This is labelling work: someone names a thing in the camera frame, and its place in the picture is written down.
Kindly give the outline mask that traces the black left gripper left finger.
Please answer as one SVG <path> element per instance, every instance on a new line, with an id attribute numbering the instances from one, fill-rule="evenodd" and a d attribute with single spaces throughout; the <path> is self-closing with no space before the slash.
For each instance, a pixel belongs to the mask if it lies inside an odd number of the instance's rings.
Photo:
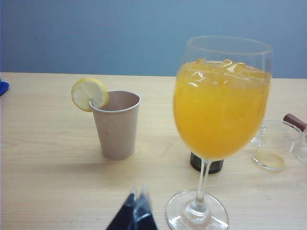
<path id="1" fill-rule="evenodd" d="M 132 188 L 128 197 L 122 204 L 120 210 L 117 212 L 111 223 L 108 225 L 107 230 L 133 230 L 134 217 L 133 212 L 136 206 L 137 189 Z"/>

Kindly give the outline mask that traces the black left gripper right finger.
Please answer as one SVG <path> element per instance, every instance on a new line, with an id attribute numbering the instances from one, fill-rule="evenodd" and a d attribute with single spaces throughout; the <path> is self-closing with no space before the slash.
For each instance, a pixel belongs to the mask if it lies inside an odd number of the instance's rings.
<path id="1" fill-rule="evenodd" d="M 135 230 L 158 229 L 152 214 L 150 198 L 145 184 L 142 185 L 140 195 L 135 203 L 133 223 Z"/>

